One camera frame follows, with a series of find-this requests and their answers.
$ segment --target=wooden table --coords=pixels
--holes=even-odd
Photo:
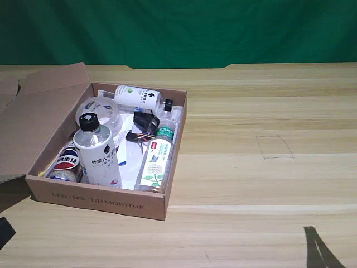
[[[47,67],[0,66],[0,79]],[[308,226],[357,267],[357,63],[88,72],[188,90],[167,219],[27,198],[1,213],[17,232],[1,267],[317,267],[327,251]]]

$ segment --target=bottle cap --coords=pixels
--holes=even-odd
[[[95,113],[85,113],[79,117],[79,126],[83,131],[93,131],[99,127],[98,117]]]
[[[172,99],[165,99],[163,110],[170,112],[172,110],[173,100]]]

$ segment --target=cardboard box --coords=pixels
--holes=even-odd
[[[18,80],[15,77],[0,81],[0,113],[15,99],[18,90]]]
[[[72,131],[77,107],[98,90],[114,92],[116,84],[91,83],[83,63],[30,74],[18,96],[0,114],[0,180],[26,174],[38,201],[129,216],[165,220],[187,110],[187,92],[157,89],[184,112],[177,131],[170,176],[163,194],[73,183],[38,177]]]

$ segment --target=soda can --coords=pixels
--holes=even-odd
[[[62,148],[60,156],[55,162],[53,170],[48,175],[51,179],[73,181],[78,183],[82,177],[82,167],[73,143],[73,132]]]

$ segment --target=green screen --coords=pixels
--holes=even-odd
[[[356,0],[0,0],[0,64],[357,61]]]

